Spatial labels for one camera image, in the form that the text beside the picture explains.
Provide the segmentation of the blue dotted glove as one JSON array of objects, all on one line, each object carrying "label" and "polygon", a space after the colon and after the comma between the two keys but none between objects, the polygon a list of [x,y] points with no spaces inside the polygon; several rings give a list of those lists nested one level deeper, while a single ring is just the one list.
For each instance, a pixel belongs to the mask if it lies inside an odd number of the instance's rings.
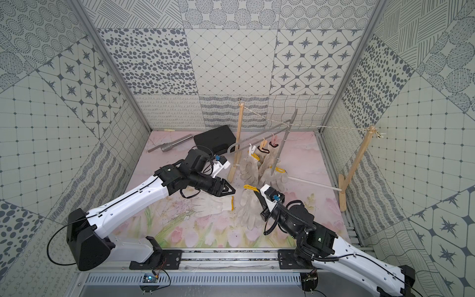
[{"label": "blue dotted glove", "polygon": [[215,197],[207,193],[200,193],[191,199],[191,208],[197,218],[233,211],[235,208],[234,196]]},{"label": "blue dotted glove", "polygon": [[263,208],[256,196],[258,194],[256,187],[245,185],[240,199],[240,207],[237,213],[237,221],[242,227],[248,230],[262,228],[264,221],[261,218]]}]

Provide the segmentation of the white clothes peg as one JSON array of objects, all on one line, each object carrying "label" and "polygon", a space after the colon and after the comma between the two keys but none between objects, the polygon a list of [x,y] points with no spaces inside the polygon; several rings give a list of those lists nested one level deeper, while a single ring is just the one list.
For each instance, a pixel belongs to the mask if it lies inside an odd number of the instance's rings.
[{"label": "white clothes peg", "polygon": [[254,152],[256,151],[256,146],[253,146],[253,145],[249,145],[249,149],[248,149],[248,156],[254,156],[254,157],[257,157]]}]

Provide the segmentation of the beige knit gloves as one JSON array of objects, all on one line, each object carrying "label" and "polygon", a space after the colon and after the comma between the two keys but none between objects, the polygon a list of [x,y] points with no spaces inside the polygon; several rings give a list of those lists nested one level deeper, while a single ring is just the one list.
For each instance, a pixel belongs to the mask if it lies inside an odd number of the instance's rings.
[{"label": "beige knit gloves", "polygon": [[[271,168],[273,167],[273,163],[274,161],[278,161],[278,151],[279,151],[279,145],[277,143],[273,143],[273,142],[270,142],[268,144],[268,150],[269,150],[269,154],[267,156],[267,165],[266,165],[266,170],[268,170],[269,172],[271,172]],[[277,168],[273,174],[272,174],[272,178],[275,178],[277,179],[277,176],[278,175],[281,175],[282,173],[284,173],[284,169],[282,168]]]}]

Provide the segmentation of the grey clip hanger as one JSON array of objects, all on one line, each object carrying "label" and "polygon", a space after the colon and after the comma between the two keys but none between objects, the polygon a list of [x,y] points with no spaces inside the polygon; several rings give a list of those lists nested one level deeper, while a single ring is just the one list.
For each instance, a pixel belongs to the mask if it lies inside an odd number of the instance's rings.
[{"label": "grey clip hanger", "polygon": [[[277,125],[272,126],[271,128],[264,129],[261,132],[258,132],[257,134],[253,134],[251,137],[248,137],[246,139],[241,140],[241,128],[242,128],[242,123],[244,119],[244,111],[250,111],[254,115],[257,115],[261,118],[263,118],[266,121],[274,122]],[[291,118],[286,121],[277,121],[277,120],[272,120],[270,118],[266,118],[257,112],[249,109],[248,107],[245,107],[243,103],[239,104],[239,116],[238,116],[238,125],[237,125],[237,136],[236,136],[236,142],[231,144],[228,149],[227,149],[227,154],[232,155],[236,154],[236,157],[234,157],[234,162],[233,165],[231,166],[230,172],[228,173],[228,179],[230,181],[234,180],[235,173],[241,158],[241,151],[248,148],[249,146],[253,147],[256,145],[260,145],[263,147],[266,144],[266,141],[268,139],[273,138],[274,136],[278,135],[279,133],[285,132],[284,139],[288,137],[288,134],[294,125],[294,121],[296,119],[296,116],[298,114],[298,109],[295,109]]]}]

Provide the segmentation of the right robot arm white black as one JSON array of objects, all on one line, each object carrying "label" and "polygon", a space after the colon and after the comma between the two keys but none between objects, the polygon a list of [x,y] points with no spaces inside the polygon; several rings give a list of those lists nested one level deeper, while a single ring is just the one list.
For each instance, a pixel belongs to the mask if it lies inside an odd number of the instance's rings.
[{"label": "right robot arm white black", "polygon": [[374,297],[420,297],[414,288],[412,267],[393,266],[361,251],[334,231],[315,222],[300,200],[284,205],[281,200],[261,199],[262,219],[296,241],[293,261],[304,269],[321,269],[342,277],[370,292]]}]

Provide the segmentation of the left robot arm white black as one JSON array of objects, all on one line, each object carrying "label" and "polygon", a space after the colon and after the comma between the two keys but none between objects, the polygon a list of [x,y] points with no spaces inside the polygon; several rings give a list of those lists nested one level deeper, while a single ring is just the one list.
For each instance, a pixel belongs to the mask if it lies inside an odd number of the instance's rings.
[{"label": "left robot arm white black", "polygon": [[230,162],[199,149],[190,149],[186,158],[160,167],[139,186],[118,198],[89,210],[76,209],[62,226],[66,244],[74,258],[73,265],[80,271],[89,271],[104,262],[128,261],[130,269],[154,269],[163,264],[162,248],[153,236],[143,240],[112,237],[122,223],[148,206],[192,187],[205,192],[226,208],[233,209],[236,190],[224,178],[218,177]]}]

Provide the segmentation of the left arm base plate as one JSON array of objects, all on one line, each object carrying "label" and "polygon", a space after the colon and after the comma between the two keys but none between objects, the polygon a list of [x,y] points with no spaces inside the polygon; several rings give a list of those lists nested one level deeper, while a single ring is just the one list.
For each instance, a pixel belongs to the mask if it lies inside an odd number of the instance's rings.
[{"label": "left arm base plate", "polygon": [[155,269],[164,269],[166,271],[178,270],[181,263],[182,255],[183,250],[180,249],[166,249],[162,251],[155,251],[143,263],[131,261],[129,269],[132,271],[151,271]]}]

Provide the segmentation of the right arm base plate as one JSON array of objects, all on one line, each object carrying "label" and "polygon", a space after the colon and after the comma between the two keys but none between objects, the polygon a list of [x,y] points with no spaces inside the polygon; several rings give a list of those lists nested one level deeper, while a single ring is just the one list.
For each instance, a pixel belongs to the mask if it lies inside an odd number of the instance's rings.
[{"label": "right arm base plate", "polygon": [[281,270],[314,268],[311,261],[303,257],[303,254],[297,249],[279,249],[277,256]]}]

